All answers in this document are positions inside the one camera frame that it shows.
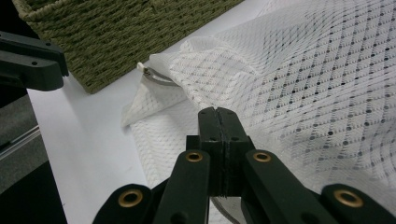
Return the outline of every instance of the green wicker basket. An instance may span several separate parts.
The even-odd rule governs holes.
[[[89,93],[131,71],[242,0],[13,0],[42,39],[64,50]]]

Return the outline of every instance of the white table surface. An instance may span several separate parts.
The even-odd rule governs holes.
[[[190,36],[254,19],[267,1],[246,0]],[[166,51],[177,51],[185,39]],[[133,70],[94,95],[73,76],[57,91],[28,91],[70,224],[92,223],[115,189],[146,184],[132,133],[120,126],[121,110],[134,99],[140,78]]]

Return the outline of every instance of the white mesh fabric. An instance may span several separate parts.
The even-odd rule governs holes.
[[[221,106],[309,189],[347,184],[396,215],[395,13],[390,0],[297,1],[157,60],[196,109],[183,102],[132,125],[140,154],[151,154],[148,178],[170,175],[198,109]],[[154,148],[166,155],[152,158]]]

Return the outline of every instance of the metal ring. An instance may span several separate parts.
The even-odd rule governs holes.
[[[264,152],[256,152],[256,153],[254,153],[253,154],[253,158],[256,161],[264,161],[264,162],[271,160],[271,156],[268,155],[267,153],[264,153]]]
[[[133,201],[125,200],[125,197],[127,197],[128,195],[134,195],[136,196],[136,199],[134,199]],[[142,200],[143,200],[143,193],[142,191],[140,191],[140,189],[128,189],[120,195],[119,205],[121,207],[133,207],[139,204],[140,202],[142,202]]]
[[[188,161],[201,161],[202,158],[203,158],[202,154],[198,152],[191,152],[186,156],[186,159]]]
[[[354,199],[354,201],[350,201],[346,198],[343,197],[343,194],[349,195],[350,197],[352,197]],[[354,192],[351,192],[349,190],[346,189],[338,189],[334,192],[334,197],[336,200],[338,200],[338,202],[343,203],[346,206],[349,207],[362,207],[363,206],[363,200],[361,199],[361,197],[359,197],[358,195],[356,195]]]

